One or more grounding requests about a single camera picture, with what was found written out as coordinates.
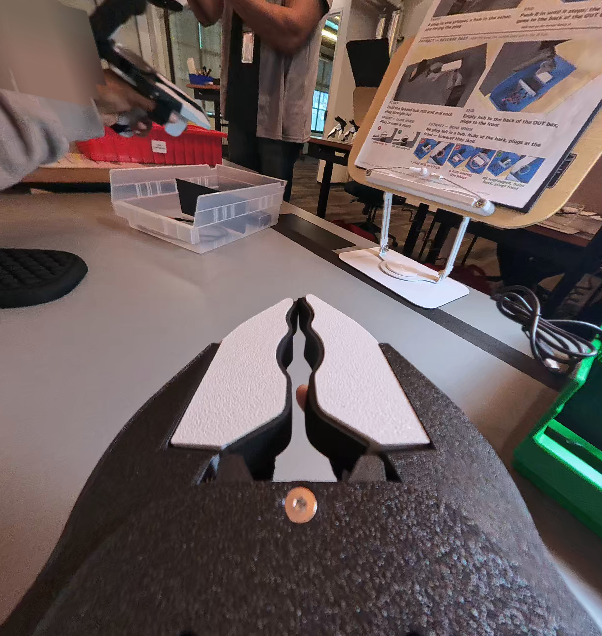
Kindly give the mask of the black divider panel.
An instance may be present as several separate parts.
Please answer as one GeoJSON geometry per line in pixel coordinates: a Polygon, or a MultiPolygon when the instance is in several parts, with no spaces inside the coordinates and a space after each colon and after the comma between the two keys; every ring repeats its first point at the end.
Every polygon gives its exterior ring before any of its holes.
{"type": "Polygon", "coordinates": [[[196,213],[196,205],[201,196],[218,193],[216,189],[202,186],[184,179],[176,179],[176,187],[181,214],[190,218],[194,217],[196,213]]]}

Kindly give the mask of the green plastic bin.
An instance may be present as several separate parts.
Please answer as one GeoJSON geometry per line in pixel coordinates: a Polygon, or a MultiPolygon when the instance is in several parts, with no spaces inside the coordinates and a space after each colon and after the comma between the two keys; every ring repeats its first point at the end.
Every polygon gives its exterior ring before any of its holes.
{"type": "Polygon", "coordinates": [[[533,294],[498,301],[532,356],[565,384],[513,454],[514,468],[602,539],[602,323],[544,319],[533,294]]]}

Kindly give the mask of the red plastic bin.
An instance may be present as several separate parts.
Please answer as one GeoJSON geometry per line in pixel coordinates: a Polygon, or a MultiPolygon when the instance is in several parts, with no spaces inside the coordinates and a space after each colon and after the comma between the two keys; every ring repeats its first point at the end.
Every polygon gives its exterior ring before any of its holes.
{"type": "Polygon", "coordinates": [[[105,128],[101,138],[77,141],[81,154],[94,162],[151,165],[210,165],[222,163],[223,141],[227,135],[188,125],[178,137],[153,124],[146,137],[123,137],[105,128]]]}

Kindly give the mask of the printed instruction sheet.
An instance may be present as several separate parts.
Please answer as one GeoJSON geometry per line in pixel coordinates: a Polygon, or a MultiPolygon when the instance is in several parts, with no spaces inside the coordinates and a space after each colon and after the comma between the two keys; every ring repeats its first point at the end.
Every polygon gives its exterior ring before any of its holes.
{"type": "Polygon", "coordinates": [[[433,1],[355,160],[527,212],[602,109],[602,1],[433,1]]]}

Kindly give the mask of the clear plastic divided bin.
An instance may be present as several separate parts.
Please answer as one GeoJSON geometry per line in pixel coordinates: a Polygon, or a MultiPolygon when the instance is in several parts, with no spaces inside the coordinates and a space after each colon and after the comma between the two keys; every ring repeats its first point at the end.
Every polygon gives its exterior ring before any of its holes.
{"type": "Polygon", "coordinates": [[[204,254],[273,227],[287,182],[225,165],[109,172],[115,214],[131,229],[204,254]]]}

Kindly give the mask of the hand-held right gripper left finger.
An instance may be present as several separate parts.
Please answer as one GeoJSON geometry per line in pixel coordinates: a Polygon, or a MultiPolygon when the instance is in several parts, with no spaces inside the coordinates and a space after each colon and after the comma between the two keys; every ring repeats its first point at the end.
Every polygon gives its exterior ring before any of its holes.
{"type": "Polygon", "coordinates": [[[293,334],[293,305],[285,298],[223,338],[172,434],[172,446],[223,450],[284,415],[289,377],[280,358],[293,334]]]}

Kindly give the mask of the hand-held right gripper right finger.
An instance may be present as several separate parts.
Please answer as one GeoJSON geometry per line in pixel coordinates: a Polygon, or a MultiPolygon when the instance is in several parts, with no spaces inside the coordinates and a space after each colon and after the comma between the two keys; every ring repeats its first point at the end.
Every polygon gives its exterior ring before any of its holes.
{"type": "Polygon", "coordinates": [[[305,424],[315,448],[345,442],[364,449],[430,445],[375,337],[314,294],[298,301],[298,317],[312,368],[305,424]]]}

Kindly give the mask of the person's left hand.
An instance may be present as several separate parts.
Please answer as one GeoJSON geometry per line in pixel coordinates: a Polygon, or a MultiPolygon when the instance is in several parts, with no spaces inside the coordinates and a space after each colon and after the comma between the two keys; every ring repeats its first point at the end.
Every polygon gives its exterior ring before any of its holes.
{"type": "Polygon", "coordinates": [[[153,127],[148,113],[154,110],[154,101],[139,94],[111,69],[104,69],[103,73],[104,82],[97,85],[95,104],[104,126],[112,127],[120,116],[132,111],[144,111],[143,115],[133,117],[130,128],[135,136],[146,137],[153,127]]]}

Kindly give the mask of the dark wooden side table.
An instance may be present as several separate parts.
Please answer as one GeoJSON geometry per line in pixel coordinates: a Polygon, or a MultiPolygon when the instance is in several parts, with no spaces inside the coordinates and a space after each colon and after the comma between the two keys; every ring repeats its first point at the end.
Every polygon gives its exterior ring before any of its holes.
{"type": "Polygon", "coordinates": [[[347,168],[352,148],[351,143],[318,137],[311,137],[306,144],[306,155],[324,163],[322,176],[318,178],[320,188],[316,216],[319,218],[326,217],[333,168],[335,165],[347,168]]]}

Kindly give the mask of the white document stand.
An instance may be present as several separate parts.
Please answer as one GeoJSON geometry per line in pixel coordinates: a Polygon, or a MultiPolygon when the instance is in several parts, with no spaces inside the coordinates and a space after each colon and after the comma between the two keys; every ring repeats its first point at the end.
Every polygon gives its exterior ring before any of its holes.
{"type": "Polygon", "coordinates": [[[467,296],[468,288],[450,275],[469,222],[493,215],[496,205],[459,181],[423,166],[367,169],[366,181],[379,186],[384,192],[380,245],[341,252],[339,259],[419,308],[440,308],[467,296]],[[393,193],[416,198],[419,203],[428,206],[437,204],[444,209],[459,211],[461,223],[447,263],[440,272],[390,250],[389,222],[393,193]]]}

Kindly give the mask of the black textured pad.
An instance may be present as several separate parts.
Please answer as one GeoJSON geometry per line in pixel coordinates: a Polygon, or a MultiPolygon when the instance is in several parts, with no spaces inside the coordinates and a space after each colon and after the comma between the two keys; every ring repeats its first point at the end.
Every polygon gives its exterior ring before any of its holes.
{"type": "Polygon", "coordinates": [[[58,300],[85,278],[79,256],[61,250],[0,248],[0,309],[58,300]]]}

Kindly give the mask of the person's left forearm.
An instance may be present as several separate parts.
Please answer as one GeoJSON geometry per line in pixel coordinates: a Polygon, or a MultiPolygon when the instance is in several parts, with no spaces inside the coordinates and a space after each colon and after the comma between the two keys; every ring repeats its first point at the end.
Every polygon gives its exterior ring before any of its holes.
{"type": "Polygon", "coordinates": [[[58,161],[73,142],[103,135],[94,103],[83,106],[0,89],[0,191],[40,165],[58,161]]]}

